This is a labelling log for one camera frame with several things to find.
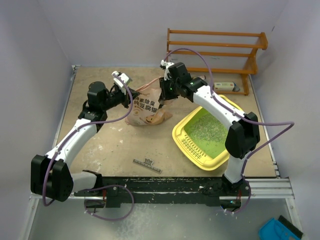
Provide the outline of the pink cat litter bag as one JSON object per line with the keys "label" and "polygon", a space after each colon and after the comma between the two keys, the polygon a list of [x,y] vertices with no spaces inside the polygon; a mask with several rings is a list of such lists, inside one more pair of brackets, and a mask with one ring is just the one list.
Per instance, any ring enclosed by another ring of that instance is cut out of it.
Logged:
{"label": "pink cat litter bag", "polygon": [[155,78],[135,90],[139,93],[139,96],[134,98],[133,109],[125,118],[127,125],[155,126],[173,116],[169,112],[171,102],[161,102],[162,89],[159,80],[159,77]]}

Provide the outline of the white bag sealing clip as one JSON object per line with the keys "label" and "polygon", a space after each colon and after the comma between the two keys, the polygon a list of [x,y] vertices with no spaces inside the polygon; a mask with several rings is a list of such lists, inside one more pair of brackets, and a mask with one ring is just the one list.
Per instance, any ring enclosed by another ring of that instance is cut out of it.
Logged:
{"label": "white bag sealing clip", "polygon": [[149,169],[155,173],[158,173],[158,174],[162,173],[162,170],[160,168],[153,166],[154,162],[149,158],[145,158],[144,161],[140,161],[134,158],[132,162],[136,165]]}

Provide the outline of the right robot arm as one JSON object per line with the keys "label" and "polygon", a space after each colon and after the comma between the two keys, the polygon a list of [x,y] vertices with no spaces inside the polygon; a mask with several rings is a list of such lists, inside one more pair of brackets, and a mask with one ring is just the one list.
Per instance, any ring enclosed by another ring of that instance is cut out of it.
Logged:
{"label": "right robot arm", "polygon": [[228,130],[224,145],[229,159],[223,174],[226,181],[222,183],[222,190],[228,196],[235,195],[240,190],[239,182],[243,178],[245,157],[260,141],[260,130],[256,125],[257,115],[253,112],[244,113],[233,107],[213,92],[213,87],[204,79],[191,77],[182,62],[162,60],[160,67],[164,70],[164,76],[159,80],[163,100],[172,100],[179,96],[187,98],[207,110]]}

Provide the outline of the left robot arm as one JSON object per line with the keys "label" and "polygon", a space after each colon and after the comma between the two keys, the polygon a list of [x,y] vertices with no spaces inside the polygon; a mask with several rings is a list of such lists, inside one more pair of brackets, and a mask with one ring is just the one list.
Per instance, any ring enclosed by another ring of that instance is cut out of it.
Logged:
{"label": "left robot arm", "polygon": [[90,170],[71,173],[70,166],[80,150],[107,121],[107,110],[117,105],[129,108],[138,96],[137,91],[122,89],[117,83],[110,90],[101,81],[91,83],[87,100],[71,131],[52,150],[32,159],[31,192],[41,195],[43,199],[59,202],[67,200],[71,193],[83,190],[91,196],[101,194],[103,177],[100,173]]}

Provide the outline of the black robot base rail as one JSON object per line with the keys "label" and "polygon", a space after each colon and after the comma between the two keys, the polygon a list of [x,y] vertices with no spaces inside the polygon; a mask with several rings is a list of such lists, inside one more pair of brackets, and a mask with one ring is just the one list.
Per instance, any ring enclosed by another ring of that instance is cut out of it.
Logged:
{"label": "black robot base rail", "polygon": [[228,183],[224,177],[128,177],[104,176],[101,190],[81,190],[76,197],[105,202],[106,207],[121,204],[202,204],[208,207],[238,209],[250,196],[248,182]]}

